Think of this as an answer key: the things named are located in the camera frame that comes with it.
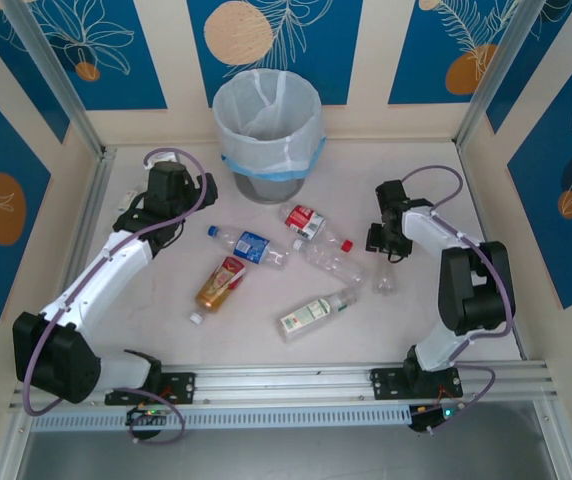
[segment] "trash bin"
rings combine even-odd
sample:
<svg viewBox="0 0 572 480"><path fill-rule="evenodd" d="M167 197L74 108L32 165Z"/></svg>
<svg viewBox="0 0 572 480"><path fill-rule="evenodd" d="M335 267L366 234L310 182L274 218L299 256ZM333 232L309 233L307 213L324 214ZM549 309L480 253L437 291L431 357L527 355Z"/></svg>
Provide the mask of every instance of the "trash bin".
<svg viewBox="0 0 572 480"><path fill-rule="evenodd" d="M213 100L222 159L244 196L281 203L294 196L326 139L317 91L299 75L238 73Z"/></svg>

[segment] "red bottle cap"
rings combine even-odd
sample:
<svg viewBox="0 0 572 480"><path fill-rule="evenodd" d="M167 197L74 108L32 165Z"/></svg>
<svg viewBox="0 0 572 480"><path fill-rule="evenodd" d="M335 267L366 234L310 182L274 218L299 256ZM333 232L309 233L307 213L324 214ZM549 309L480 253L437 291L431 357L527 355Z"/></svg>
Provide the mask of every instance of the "red bottle cap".
<svg viewBox="0 0 572 480"><path fill-rule="evenodd" d="M351 248L353 248L353 242L350 240L344 240L344 243L342 243L342 251L348 253Z"/></svg>

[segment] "orange juice bottle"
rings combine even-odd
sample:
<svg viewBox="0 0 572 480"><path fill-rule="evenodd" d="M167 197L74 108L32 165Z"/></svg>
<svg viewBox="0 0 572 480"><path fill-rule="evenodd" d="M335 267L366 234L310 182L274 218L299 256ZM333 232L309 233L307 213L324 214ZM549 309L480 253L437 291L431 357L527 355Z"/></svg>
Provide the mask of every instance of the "orange juice bottle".
<svg viewBox="0 0 572 480"><path fill-rule="evenodd" d="M207 314L217 312L245 274L246 266L240 260L226 257L195 296L197 309L190 314L190 320L199 325Z"/></svg>

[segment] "bottle label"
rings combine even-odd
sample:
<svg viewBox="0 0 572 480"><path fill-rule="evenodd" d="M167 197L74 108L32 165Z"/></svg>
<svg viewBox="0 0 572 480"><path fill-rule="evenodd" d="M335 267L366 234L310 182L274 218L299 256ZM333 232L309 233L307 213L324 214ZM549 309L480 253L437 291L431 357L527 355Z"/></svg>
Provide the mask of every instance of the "bottle label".
<svg viewBox="0 0 572 480"><path fill-rule="evenodd" d="M244 232L242 236L239 237L239 240L237 240L233 253L238 257L245 258L249 262L259 263L268 242L269 240L259 235Z"/></svg>
<svg viewBox="0 0 572 480"><path fill-rule="evenodd" d="M325 218L315 210L297 205L286 219L286 225L307 240L312 240Z"/></svg>
<svg viewBox="0 0 572 480"><path fill-rule="evenodd" d="M226 257L222 264L217 267L210 278L206 281L199 295L204 297L218 296L226 289L235 290L242 281L238 273L245 271L244 264L233 257Z"/></svg>
<svg viewBox="0 0 572 480"><path fill-rule="evenodd" d="M280 319L286 333L294 332L330 314L330 305L320 298Z"/></svg>

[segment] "white trash bag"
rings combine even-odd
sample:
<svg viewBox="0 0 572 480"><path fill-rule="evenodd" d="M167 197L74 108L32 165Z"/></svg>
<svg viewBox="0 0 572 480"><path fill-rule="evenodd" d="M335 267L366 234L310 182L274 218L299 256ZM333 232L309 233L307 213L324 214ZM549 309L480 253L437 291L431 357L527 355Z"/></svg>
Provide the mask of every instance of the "white trash bag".
<svg viewBox="0 0 572 480"><path fill-rule="evenodd" d="M213 100L222 159L241 175L273 182L306 177L326 140L317 91L281 70L240 72Z"/></svg>

